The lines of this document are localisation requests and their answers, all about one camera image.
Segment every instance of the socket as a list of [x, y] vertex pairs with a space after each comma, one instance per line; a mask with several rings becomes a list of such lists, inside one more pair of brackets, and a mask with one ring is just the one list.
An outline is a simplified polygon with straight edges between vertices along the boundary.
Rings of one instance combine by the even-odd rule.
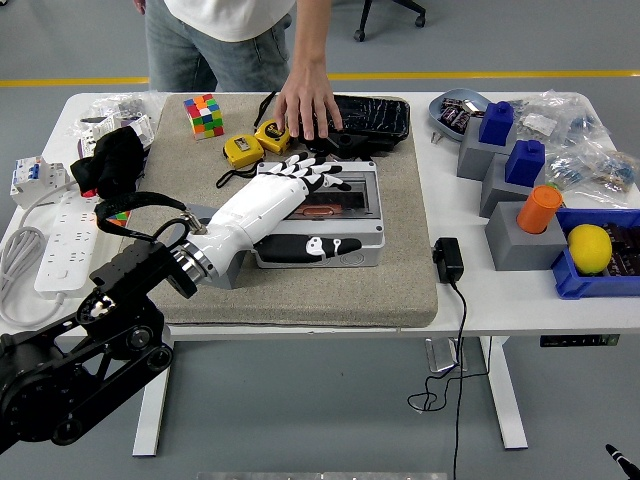
[[77, 187], [62, 197], [34, 284], [42, 297], [65, 293], [80, 298], [91, 292], [89, 272], [99, 232], [93, 210], [99, 201], [82, 197]]

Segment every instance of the office chair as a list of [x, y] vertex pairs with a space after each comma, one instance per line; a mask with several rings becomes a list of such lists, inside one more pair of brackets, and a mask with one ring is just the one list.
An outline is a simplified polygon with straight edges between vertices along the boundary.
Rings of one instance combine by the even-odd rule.
[[[422, 28], [425, 24], [425, 13], [426, 10], [418, 5], [416, 2], [412, 0], [393, 0], [398, 5], [402, 5], [414, 12], [418, 13], [418, 18], [416, 18], [416, 27]], [[362, 19], [360, 20], [360, 28], [356, 30], [356, 33], [353, 35], [358, 42], [364, 41], [364, 25], [367, 23], [367, 17], [369, 16], [369, 10], [371, 9], [371, 4], [373, 0], [365, 0], [364, 9], [362, 10]]]

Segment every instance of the white cable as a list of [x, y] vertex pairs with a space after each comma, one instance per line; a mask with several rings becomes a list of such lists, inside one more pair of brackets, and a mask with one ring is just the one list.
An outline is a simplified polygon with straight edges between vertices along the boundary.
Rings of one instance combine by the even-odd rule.
[[44, 234], [40, 230], [35, 227], [24, 226], [27, 216], [46, 198], [62, 189], [68, 189], [76, 183], [75, 180], [65, 183], [33, 202], [22, 215], [18, 229], [7, 239], [7, 243], [2, 249], [2, 254], [0, 254], [0, 275], [2, 276], [2, 282], [0, 282], [0, 317], [9, 325], [13, 325], [14, 327], [34, 327], [40, 325], [53, 318], [64, 302], [66, 295], [61, 292], [57, 293], [54, 301], [55, 305], [48, 314], [41, 318], [27, 321], [18, 321], [11, 318], [5, 309], [5, 300], [11, 287], [20, 275], [26, 272], [29, 267], [40, 258], [47, 244]]

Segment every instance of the gray block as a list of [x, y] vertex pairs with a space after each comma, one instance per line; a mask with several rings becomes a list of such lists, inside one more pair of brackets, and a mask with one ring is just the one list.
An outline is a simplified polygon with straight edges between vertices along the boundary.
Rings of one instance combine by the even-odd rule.
[[555, 216], [547, 229], [538, 235], [522, 230], [516, 223], [516, 217], [524, 203], [498, 203], [485, 226], [496, 270], [548, 270], [567, 246], [567, 240]]
[[512, 127], [509, 131], [507, 144], [504, 147], [481, 142], [479, 140], [481, 123], [481, 118], [471, 117], [469, 119], [458, 154], [458, 177], [482, 181], [494, 154], [499, 153], [509, 156], [516, 144], [515, 127]]
[[[211, 217], [214, 213], [218, 211], [217, 208], [213, 207], [205, 207], [203, 205], [196, 205], [187, 203], [186, 204], [189, 210], [200, 220], [203, 224], [209, 223]], [[173, 244], [180, 235], [182, 234], [183, 228], [182, 226], [175, 227], [171, 232], [171, 236], [169, 240], [167, 240], [167, 245]], [[244, 256], [247, 252], [238, 252], [231, 259], [231, 263], [229, 264], [229, 268], [227, 271], [219, 276], [218, 278], [211, 278], [207, 281], [203, 282], [202, 285], [211, 285], [212, 287], [222, 288], [224, 290], [233, 290], [236, 286], [236, 279], [240, 274], [240, 267], [242, 267], [242, 262], [244, 261]]]
[[507, 155], [496, 153], [489, 165], [487, 174], [482, 181], [481, 217], [491, 218], [498, 202], [524, 202], [533, 190], [531, 187], [505, 182], [504, 169], [508, 159]]

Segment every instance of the power adapter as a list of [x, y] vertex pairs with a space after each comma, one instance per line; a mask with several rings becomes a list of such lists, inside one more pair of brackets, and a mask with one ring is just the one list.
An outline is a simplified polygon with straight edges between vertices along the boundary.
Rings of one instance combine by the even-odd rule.
[[440, 237], [433, 246], [432, 258], [433, 263], [438, 267], [438, 277], [442, 283], [460, 280], [464, 265], [457, 238]]

